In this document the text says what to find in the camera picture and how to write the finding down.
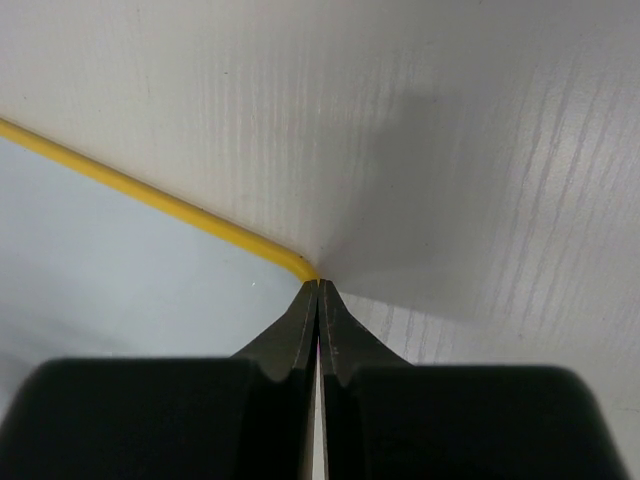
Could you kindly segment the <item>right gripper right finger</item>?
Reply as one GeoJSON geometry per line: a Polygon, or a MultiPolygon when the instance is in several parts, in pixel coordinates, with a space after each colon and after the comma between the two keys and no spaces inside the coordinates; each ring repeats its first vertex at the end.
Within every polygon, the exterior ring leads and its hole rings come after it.
{"type": "Polygon", "coordinates": [[[317,299],[331,479],[624,479],[596,399],[544,365],[413,365],[317,299]]]}

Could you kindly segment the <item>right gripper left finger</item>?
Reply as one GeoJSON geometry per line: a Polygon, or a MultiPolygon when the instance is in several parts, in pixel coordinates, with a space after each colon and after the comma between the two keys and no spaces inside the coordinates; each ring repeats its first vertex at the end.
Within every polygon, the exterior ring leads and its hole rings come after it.
{"type": "Polygon", "coordinates": [[[318,285],[227,358],[66,358],[1,426],[5,479],[307,479],[318,285]]]}

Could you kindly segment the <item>yellow-framed small whiteboard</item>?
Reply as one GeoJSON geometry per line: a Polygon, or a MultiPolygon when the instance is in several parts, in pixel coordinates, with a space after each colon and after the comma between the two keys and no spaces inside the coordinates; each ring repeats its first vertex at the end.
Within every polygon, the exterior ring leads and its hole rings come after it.
{"type": "Polygon", "coordinates": [[[1,125],[1,385],[67,357],[227,356],[315,277],[301,256],[1,125]]]}

